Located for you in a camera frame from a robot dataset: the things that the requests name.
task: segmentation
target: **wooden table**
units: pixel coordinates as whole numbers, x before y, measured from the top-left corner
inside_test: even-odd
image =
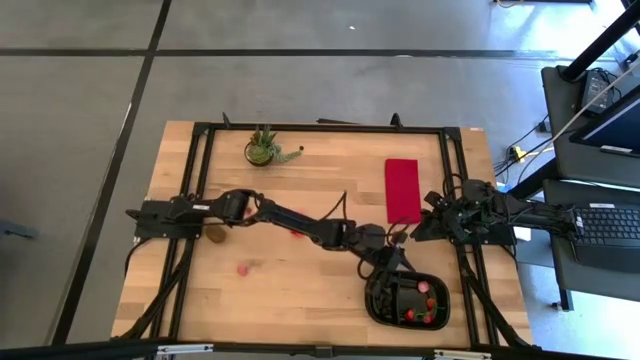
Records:
[[[167,200],[179,193],[192,128],[192,122],[167,123],[149,186],[150,198]],[[263,192],[282,206],[319,218],[333,207],[342,191],[347,190],[350,219],[358,224],[388,226],[385,159],[418,159],[421,193],[441,189],[442,159],[438,138],[434,135],[281,132],[277,140],[285,151],[304,145],[304,154],[287,164],[265,168],[253,167],[244,159],[243,149],[249,136],[248,131],[216,131],[205,199],[215,198],[229,189],[250,188]],[[484,131],[462,129],[462,139],[469,177],[495,181]],[[450,150],[451,157],[455,158],[452,144]],[[192,189],[195,189],[199,162],[200,158],[196,158]],[[451,295],[451,318],[447,326],[439,331],[416,331],[380,325],[369,318],[364,308],[364,281],[356,274],[358,259],[353,254],[324,251],[305,237],[296,237],[269,224],[225,228],[225,231],[227,238],[222,244],[215,244],[204,235],[197,241],[180,340],[469,346],[455,250],[445,240],[406,244],[407,256],[416,270],[440,277]],[[152,240],[133,256],[113,335],[128,330],[155,296],[167,243],[167,240]],[[499,247],[484,246],[483,250],[494,302],[518,334],[530,342],[529,323],[513,260]],[[237,273],[241,263],[250,264],[246,277]],[[161,335],[168,332],[172,301],[170,299],[165,308]],[[477,299],[475,310],[480,339],[487,342],[484,314]]]

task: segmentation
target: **small succulent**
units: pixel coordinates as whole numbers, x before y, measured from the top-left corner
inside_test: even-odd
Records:
[[[276,132],[271,132],[271,125],[269,124],[266,124],[262,131],[256,126],[256,131],[251,135],[251,146],[247,154],[249,158],[254,162],[263,163],[273,157],[278,162],[286,163],[302,154],[302,150],[304,150],[302,146],[300,146],[299,150],[283,154],[282,147],[273,141],[277,134]]]

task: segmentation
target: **concrete floor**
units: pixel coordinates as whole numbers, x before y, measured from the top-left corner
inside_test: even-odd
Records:
[[[146,48],[160,5],[4,1],[0,47]],[[507,10],[475,0],[174,0],[160,47],[549,50],[571,57],[599,34],[601,24],[589,6],[579,4],[526,3]],[[0,218],[41,233],[33,241],[0,241],[0,348],[46,342],[141,60],[0,57]],[[124,209],[142,201],[165,121],[219,121],[225,111],[238,122],[325,117],[386,124],[398,112],[410,125],[484,127],[498,159],[546,114],[540,69],[558,63],[156,58],[70,341],[109,336],[133,231]],[[532,135],[522,146],[542,138]],[[558,313],[546,307],[557,300],[552,270],[520,271],[536,344],[627,358],[637,353],[633,330],[626,327],[632,324],[628,313],[640,313],[638,304],[580,294],[576,312]],[[583,337],[567,336],[573,331]]]

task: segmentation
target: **potted plant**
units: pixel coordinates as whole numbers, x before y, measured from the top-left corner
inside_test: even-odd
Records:
[[[256,126],[256,131],[251,135],[251,140],[244,148],[244,156],[247,161],[254,166],[267,166],[275,159],[278,162],[286,163],[302,154],[304,148],[300,146],[299,150],[289,154],[283,154],[280,145],[273,142],[276,137],[275,132],[271,132],[271,125],[266,124],[264,129],[260,131],[260,127]]]

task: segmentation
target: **red cloth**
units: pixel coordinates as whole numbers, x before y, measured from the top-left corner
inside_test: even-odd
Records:
[[[384,164],[387,221],[390,224],[420,222],[418,160],[387,159]]]

